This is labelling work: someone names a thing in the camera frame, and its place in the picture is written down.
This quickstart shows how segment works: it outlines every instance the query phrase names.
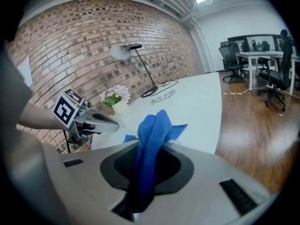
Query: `desk lamp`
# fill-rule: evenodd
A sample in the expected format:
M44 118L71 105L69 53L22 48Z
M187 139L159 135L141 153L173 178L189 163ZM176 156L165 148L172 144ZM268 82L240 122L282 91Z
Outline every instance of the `desk lamp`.
M145 66L145 64L144 64L144 62L143 62L140 54L137 51L137 48L141 48L141 47L142 47L142 44L140 44L140 43L132 44L132 45L128 45L128 46L113 45L111 47L109 53L116 60L126 60L126 59L128 59L130 57L130 51L131 50L135 50L136 51L137 55L139 56L142 64L144 65L144 67L145 67L145 69L146 69L146 71L148 73L148 76L150 77L150 79L151 79L151 81L153 83L153 85L151 86L151 88L149 88L147 91L145 91L141 95L142 98L145 98L145 97L148 97L148 96L154 94L158 90L158 87L157 87L157 85L155 85L155 83L154 83L154 81L153 81L153 79L152 79L152 77L151 77L148 69L146 68L146 66Z

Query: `yellow tape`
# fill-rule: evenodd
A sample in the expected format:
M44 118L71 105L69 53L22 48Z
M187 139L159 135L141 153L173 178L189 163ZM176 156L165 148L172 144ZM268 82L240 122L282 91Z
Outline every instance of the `yellow tape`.
M232 95L239 94L239 95L243 95L242 92L222 92L222 94L224 94L224 95L227 95L227 94L232 94Z

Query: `blue cloth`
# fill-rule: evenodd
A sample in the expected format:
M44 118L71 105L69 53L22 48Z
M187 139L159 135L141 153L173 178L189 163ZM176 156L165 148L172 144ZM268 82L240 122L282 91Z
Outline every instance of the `blue cloth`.
M153 195L154 169L158 150L163 143L176 140L186 127L187 124L172 126L165 110L159 111L156 116L146 116L139 125L135 181L137 182L137 199L139 204L143 204L143 207L148 206L149 196ZM133 135L126 135L124 143L136 139Z

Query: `white wall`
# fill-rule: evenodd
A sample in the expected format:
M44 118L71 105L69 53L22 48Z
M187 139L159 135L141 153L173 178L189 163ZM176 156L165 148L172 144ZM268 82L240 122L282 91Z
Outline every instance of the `white wall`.
M197 20L216 71L224 69L219 51L220 42L229 37L248 34L280 34L282 29L287 28L276 10L265 2L224 8Z

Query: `black office chair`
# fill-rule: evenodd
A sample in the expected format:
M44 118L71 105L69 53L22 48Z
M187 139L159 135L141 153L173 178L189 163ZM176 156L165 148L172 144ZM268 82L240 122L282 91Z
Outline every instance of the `black office chair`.
M255 40L252 39L251 43L252 43L253 51L257 52L258 49L257 49ZM261 70L266 70L265 67L264 67L264 60L258 58L258 59L257 59L257 63L260 64L260 65L262 65L262 68L260 68Z
M229 83L233 80L233 78L239 78L243 81L242 76L238 75L238 71L242 70L244 66L242 64L239 64L236 60L235 52L234 52L234 46L228 45L228 46L223 46L219 48L219 51L221 52L223 56L223 65L224 68L232 71L232 74L229 76L223 77L223 81L225 81L225 78L230 77Z
M268 80L269 85L273 85L273 88L269 88L268 90L259 90L258 95L263 92L268 94L268 99L265 101L267 107L269 106L272 97L275 96L284 105L282 110L285 111L285 97L283 94L278 92L278 89L286 90L291 84L289 74L291 69L293 41L285 29L281 30L280 35L283 40L283 58L280 59L275 57L277 60L278 72L270 71L269 60L271 59L262 58L267 66L267 71L262 71L259 73L259 76Z
M233 46L234 53L239 53L240 52L239 45L236 42L230 42L230 45ZM245 58L237 57L237 59L239 60L239 64L241 64L241 65L246 65L246 64L249 63L248 60L245 59ZM249 72L249 71L242 70L242 73L246 76L245 71L246 72Z
M270 44L267 41L262 41L262 52L270 51Z
M240 46L243 50L243 52L249 52L250 46L247 39L244 39L244 42L242 42L242 46Z
M283 41L281 39L279 40L279 47L280 47L280 51L283 52Z

